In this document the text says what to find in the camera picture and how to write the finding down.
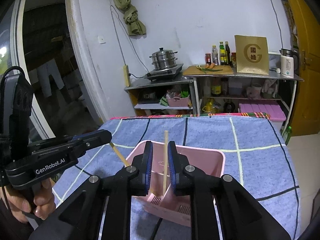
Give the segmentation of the person's left hand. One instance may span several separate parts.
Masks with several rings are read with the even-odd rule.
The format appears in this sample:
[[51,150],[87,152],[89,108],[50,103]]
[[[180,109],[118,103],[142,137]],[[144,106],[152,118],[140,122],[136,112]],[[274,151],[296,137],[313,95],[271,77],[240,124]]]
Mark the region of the person's left hand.
[[49,178],[41,182],[40,190],[34,194],[33,203],[36,205],[35,209],[17,190],[10,186],[5,186],[4,190],[13,216],[21,223],[28,222],[23,212],[33,212],[36,217],[45,220],[56,208],[52,182]]

